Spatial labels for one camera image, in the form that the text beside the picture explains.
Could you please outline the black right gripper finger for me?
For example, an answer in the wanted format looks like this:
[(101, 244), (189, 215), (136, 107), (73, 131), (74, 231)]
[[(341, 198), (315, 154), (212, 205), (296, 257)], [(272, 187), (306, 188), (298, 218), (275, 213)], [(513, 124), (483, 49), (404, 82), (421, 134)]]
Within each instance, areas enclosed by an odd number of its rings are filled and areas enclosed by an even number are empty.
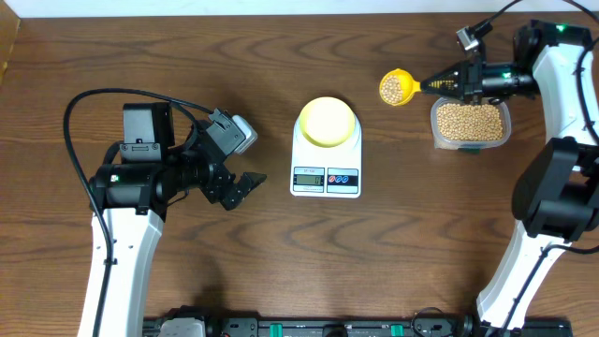
[(422, 87), (456, 87), (463, 82), (463, 75), (466, 72), (465, 63), (456, 63), (440, 72), (423, 80)]
[(420, 90), (427, 95), (438, 95), (450, 99), (463, 99), (463, 91), (455, 84), (442, 84), (440, 87), (434, 87), (430, 84), (421, 83)]

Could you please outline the yellow measuring scoop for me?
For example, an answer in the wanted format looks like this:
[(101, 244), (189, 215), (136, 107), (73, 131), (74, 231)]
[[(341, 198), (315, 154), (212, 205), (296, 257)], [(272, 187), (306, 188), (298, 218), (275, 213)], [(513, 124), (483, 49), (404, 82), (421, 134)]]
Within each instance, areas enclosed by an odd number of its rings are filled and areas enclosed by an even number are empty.
[(422, 93), (420, 83), (406, 70), (396, 68), (381, 79), (378, 92), (390, 106), (402, 106), (409, 103), (416, 93)]

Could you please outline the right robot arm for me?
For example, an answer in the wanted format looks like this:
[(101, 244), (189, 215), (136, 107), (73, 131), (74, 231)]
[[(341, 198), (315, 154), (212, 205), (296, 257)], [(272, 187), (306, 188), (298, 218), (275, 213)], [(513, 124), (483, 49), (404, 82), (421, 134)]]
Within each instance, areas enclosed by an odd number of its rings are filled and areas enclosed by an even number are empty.
[(466, 60), (424, 80), (420, 89), (466, 104), (495, 104), (514, 95), (542, 99), (546, 144), (516, 183), (515, 230), (476, 299), (470, 328), (473, 336), (516, 336), (557, 259), (598, 227), (597, 41), (586, 27), (532, 20), (514, 34), (513, 62), (490, 64), (483, 38), (491, 29), (490, 20), (460, 29)]

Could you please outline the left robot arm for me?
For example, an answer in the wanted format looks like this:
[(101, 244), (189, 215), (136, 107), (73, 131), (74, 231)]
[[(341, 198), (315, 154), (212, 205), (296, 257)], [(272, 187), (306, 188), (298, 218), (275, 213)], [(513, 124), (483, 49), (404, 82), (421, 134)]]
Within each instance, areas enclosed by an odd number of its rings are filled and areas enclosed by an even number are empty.
[(126, 104), (124, 140), (110, 146), (91, 178), (93, 257), (78, 334), (140, 336), (153, 255), (168, 207), (199, 189), (231, 211), (262, 184), (262, 173), (236, 177), (225, 166), (257, 139), (239, 115), (214, 110), (176, 145), (173, 104)]

